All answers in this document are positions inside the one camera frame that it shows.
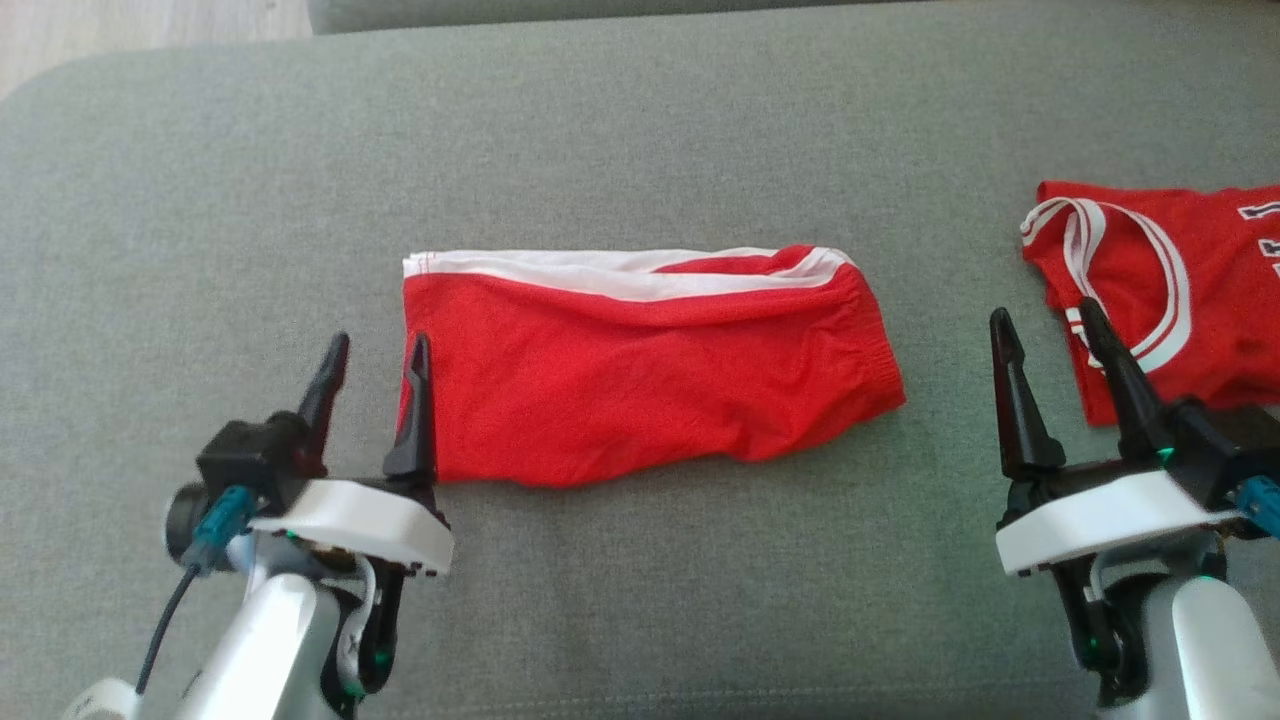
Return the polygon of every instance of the gray fabric surface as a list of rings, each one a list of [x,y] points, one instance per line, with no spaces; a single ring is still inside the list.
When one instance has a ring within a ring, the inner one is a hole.
[[[399,259],[828,245],[883,306],[908,405],[762,465],[579,492],[448,487],[371,720],[1080,717],[1048,578],[1009,579],[987,314],[1051,429],[1085,428],[1016,227],[1048,177],[1274,183],[1280,6],[945,3],[486,26],[119,55],[0,104],[0,715],[132,678],[179,571],[161,509],[230,418],[353,352],[329,454],[376,471]],[[1272,647],[1277,543],[1233,546]],[[164,716],[236,612],[182,606]]]
[[[722,13],[878,0],[307,0],[317,35],[406,27]]]

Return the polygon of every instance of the robotic arm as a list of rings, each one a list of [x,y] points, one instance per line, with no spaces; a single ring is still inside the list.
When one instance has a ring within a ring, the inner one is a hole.
[[[991,316],[1005,571],[1053,577],[1076,662],[1101,678],[1098,717],[1280,717],[1280,674],[1224,548],[1280,534],[1280,421],[1165,405],[1101,306],[1080,315],[1120,424],[1120,459],[1080,465],[1044,428],[1009,313]]]
[[[415,342],[410,402],[384,478],[330,479],[323,455],[349,340],[334,336],[297,413],[228,423],[196,460],[165,519],[170,557],[187,568],[136,685],[108,679],[68,720],[137,717],[159,641],[186,585],[212,570],[248,577],[244,601],[192,680],[182,720],[355,720],[396,659],[406,578],[448,573],[453,536],[435,507],[430,347]],[[337,583],[356,580],[358,593]]]

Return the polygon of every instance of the folded red shorts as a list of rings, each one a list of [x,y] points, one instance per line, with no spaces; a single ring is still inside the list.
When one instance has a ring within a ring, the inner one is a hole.
[[[838,250],[422,252],[404,315],[431,341],[442,482],[767,460],[905,401]]]
[[[1116,421],[1076,306],[1097,300],[1165,400],[1280,402],[1280,186],[1112,190],[1046,182],[1023,256],[1064,314],[1089,424]]]

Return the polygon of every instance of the folded red jersey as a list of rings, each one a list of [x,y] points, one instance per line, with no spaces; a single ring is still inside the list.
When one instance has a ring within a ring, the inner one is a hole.
[[[424,252],[404,261],[404,315],[431,341],[443,482],[767,460],[905,401],[837,250]]]
[[[1021,225],[1023,256],[1064,313],[1093,425],[1115,423],[1076,306],[1106,310],[1156,389],[1213,407],[1280,402],[1280,186],[1111,190],[1046,182]]]

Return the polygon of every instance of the red garment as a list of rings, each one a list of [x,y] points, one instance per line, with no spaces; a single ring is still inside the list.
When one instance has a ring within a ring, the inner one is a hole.
[[[767,460],[905,401],[876,297],[837,250],[424,252],[404,278],[444,482]]]
[[[1092,425],[1114,424],[1106,378],[1084,345],[1084,296],[1167,400],[1212,407],[1280,402],[1280,186],[1111,190],[1046,182],[1021,225],[1023,256],[1065,314]]]

